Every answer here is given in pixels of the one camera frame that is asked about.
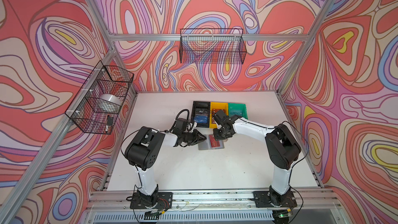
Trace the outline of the red VIP card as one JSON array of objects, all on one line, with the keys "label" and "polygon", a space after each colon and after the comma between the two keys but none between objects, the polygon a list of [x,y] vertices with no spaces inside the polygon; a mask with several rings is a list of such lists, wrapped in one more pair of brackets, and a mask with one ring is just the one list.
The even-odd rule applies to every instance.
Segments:
[{"label": "red VIP card", "polygon": [[210,142],[210,147],[211,148],[220,148],[222,146],[220,140],[216,140],[213,135],[209,136],[209,142]]}]

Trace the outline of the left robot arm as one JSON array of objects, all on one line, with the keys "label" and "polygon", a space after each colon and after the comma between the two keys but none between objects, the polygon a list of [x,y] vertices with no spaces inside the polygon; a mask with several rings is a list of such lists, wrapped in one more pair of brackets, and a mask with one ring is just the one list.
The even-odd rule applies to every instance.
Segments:
[{"label": "left robot arm", "polygon": [[195,146],[207,140],[207,137],[198,130],[156,130],[150,127],[141,127],[126,138],[130,143],[122,153],[130,165],[138,172],[140,185],[138,192],[141,197],[153,201],[158,198],[158,184],[154,179],[154,166],[161,148]]}]

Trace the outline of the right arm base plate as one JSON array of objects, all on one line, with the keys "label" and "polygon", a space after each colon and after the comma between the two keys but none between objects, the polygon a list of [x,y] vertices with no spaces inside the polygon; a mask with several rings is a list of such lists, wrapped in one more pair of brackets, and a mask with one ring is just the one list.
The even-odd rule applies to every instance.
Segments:
[{"label": "right arm base plate", "polygon": [[254,191],[253,198],[250,198],[257,208],[295,208],[297,202],[292,191],[288,190],[284,195],[275,191]]}]

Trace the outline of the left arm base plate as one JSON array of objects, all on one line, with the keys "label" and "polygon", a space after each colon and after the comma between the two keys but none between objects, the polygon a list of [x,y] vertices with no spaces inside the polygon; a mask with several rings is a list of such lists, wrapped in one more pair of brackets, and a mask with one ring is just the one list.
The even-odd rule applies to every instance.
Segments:
[{"label": "left arm base plate", "polygon": [[147,196],[137,191],[131,196],[130,209],[169,209],[172,207],[172,200],[172,192],[160,192]]}]

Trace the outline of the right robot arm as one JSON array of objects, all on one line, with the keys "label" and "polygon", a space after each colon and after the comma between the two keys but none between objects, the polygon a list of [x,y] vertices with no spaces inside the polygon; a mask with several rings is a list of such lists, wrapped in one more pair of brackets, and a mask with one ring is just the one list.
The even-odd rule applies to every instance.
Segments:
[{"label": "right robot arm", "polygon": [[274,165],[273,181],[269,188],[270,204],[275,207],[283,206],[292,199],[290,177],[292,164],[298,160],[301,147],[284,125],[268,126],[251,122],[241,116],[215,116],[217,127],[213,129],[216,140],[225,140],[235,134],[241,134],[266,144],[269,158]]}]

